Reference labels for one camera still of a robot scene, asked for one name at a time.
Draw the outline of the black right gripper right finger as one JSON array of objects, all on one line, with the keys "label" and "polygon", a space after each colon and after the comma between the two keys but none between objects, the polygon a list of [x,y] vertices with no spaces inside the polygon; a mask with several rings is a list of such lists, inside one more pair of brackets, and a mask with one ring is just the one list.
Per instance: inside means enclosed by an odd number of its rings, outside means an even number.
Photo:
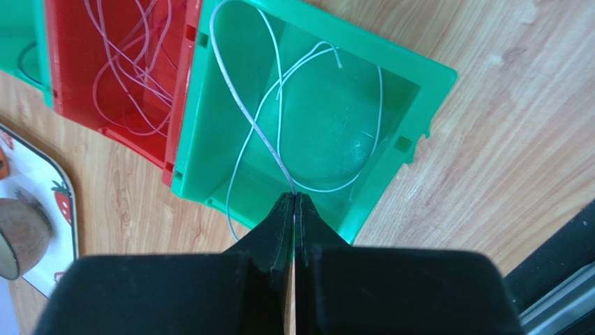
[{"label": "black right gripper right finger", "polygon": [[470,251],[356,247],[295,196],[298,334],[521,334],[499,270]]}]

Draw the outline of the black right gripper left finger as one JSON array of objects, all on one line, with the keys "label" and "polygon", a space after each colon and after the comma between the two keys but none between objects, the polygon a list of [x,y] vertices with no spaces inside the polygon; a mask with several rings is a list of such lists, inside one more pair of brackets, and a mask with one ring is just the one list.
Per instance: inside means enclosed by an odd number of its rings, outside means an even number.
[{"label": "black right gripper left finger", "polygon": [[62,276],[36,334],[283,334],[295,197],[222,253],[96,255]]}]

